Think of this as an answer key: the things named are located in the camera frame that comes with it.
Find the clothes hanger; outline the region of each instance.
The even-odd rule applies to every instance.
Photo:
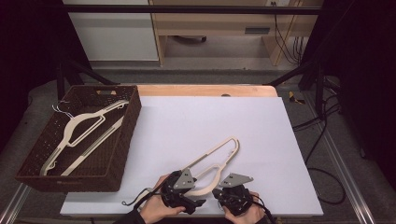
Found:
[[[203,189],[188,191],[187,193],[184,194],[186,197],[188,197],[188,196],[202,196],[202,195],[206,195],[207,193],[212,192],[212,190],[220,182],[221,172],[228,165],[228,163],[233,159],[235,154],[239,151],[239,141],[238,141],[238,139],[233,137],[233,136],[227,138],[226,140],[224,140],[223,142],[221,142],[217,146],[209,149],[206,153],[204,153],[204,155],[200,156],[199,158],[197,158],[196,160],[192,161],[190,164],[185,166],[183,169],[181,169],[182,172],[184,172],[186,169],[190,169],[193,165],[195,165],[199,161],[203,160],[205,157],[209,156],[210,154],[212,154],[213,152],[215,152],[216,150],[220,149],[221,147],[223,147],[224,145],[226,145],[228,142],[231,142],[231,141],[234,141],[235,147],[231,151],[231,154],[228,156],[227,160],[223,164],[214,164],[212,166],[207,167],[204,171],[202,171],[200,174],[198,174],[195,177],[197,180],[199,180],[203,175],[207,174],[210,170],[218,169],[216,171],[216,175],[213,178],[212,182],[208,186],[204,187]]]
[[[61,143],[55,148],[52,154],[49,156],[47,161],[43,164],[40,170],[40,175],[47,175],[48,170],[51,170],[56,165],[56,159],[64,150],[65,147],[75,147],[78,143],[80,143],[84,138],[86,138],[91,132],[93,132],[99,125],[105,122],[106,118],[104,114],[114,110],[114,109],[121,109],[125,105],[128,105],[129,101],[127,100],[119,100],[116,103],[109,105],[95,113],[85,113],[80,114],[75,117],[71,116],[70,113],[65,113],[69,118],[69,122],[67,122],[64,128],[64,138],[62,139]],[[93,119],[99,118],[89,129],[87,129],[82,135],[80,135],[76,140],[70,143],[70,138],[72,137],[73,131],[75,128],[84,120],[86,119]]]
[[[90,147],[85,150],[61,175],[70,175],[87,157],[91,155],[122,124],[123,116],[105,131]]]

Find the gray floor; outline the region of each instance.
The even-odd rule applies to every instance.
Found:
[[[196,40],[171,38],[163,67],[156,65],[117,66],[99,64],[99,73],[121,83],[213,83],[213,84],[262,84],[282,76],[293,65],[285,62],[278,67],[270,65],[268,55],[262,52],[263,44],[259,37],[208,37],[205,43]],[[299,92],[294,78],[277,88],[284,99],[285,107],[292,125],[312,119],[307,104],[301,105],[289,100],[289,91],[294,91],[297,99],[312,97],[313,91]],[[56,102],[56,85],[51,81],[30,92],[31,105],[6,148],[0,154],[0,211],[4,211],[11,201],[19,182],[14,179],[30,148],[50,117],[52,105]],[[328,120],[328,131],[340,151],[347,167],[359,186],[376,223],[396,223],[396,193],[388,184],[376,163],[362,159],[360,145],[341,114],[334,113]],[[297,132],[296,138],[304,157],[318,138],[318,126]],[[329,157],[328,146],[321,141],[313,153],[310,167],[326,170],[336,175]],[[339,186],[326,175],[312,172],[312,179],[321,197],[336,201],[341,196]],[[66,219],[59,211],[65,195],[63,193],[43,193],[31,190],[18,220],[30,223],[55,223],[53,219]],[[348,198],[338,205],[321,203],[324,216],[311,218],[282,218],[284,223],[360,223]]]

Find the brown woven basket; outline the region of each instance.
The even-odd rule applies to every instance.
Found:
[[[105,122],[75,147],[66,147],[56,160],[55,168],[47,175],[40,169],[52,151],[64,138],[64,127],[70,118],[55,112],[38,137],[16,175],[22,183],[44,192],[118,191],[124,173],[134,126],[142,107],[136,86],[73,86],[59,104],[60,110],[73,116],[94,113],[118,100],[128,100],[128,106],[105,114]],[[124,116],[121,126],[111,134],[70,175],[61,176],[96,139]],[[82,121],[73,131],[69,142],[79,137],[98,119]]]

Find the hanger hook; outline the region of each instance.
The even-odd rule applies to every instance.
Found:
[[[61,104],[61,103],[69,103],[69,102],[64,101],[64,100],[59,101],[58,104],[56,105],[56,108],[55,108],[54,105],[52,105],[52,109],[53,109],[55,112],[59,112],[59,113],[66,114],[67,117],[69,117],[70,119],[72,119],[72,118],[74,117],[72,114],[70,114],[69,112],[64,112],[64,111],[62,111],[62,110],[59,108],[59,104]]]

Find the white board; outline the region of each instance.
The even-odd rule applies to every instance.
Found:
[[[281,98],[277,97],[141,97],[142,110],[118,192],[68,193],[61,214],[69,216],[119,215],[144,188],[152,188],[160,175],[183,168],[229,136],[239,139],[240,150],[224,169],[248,175],[245,187],[260,193],[274,216],[323,215],[317,195],[298,148]],[[199,162],[224,161],[231,147],[222,147]],[[205,183],[197,182],[197,188]],[[220,216],[217,200],[207,202],[195,215]]]

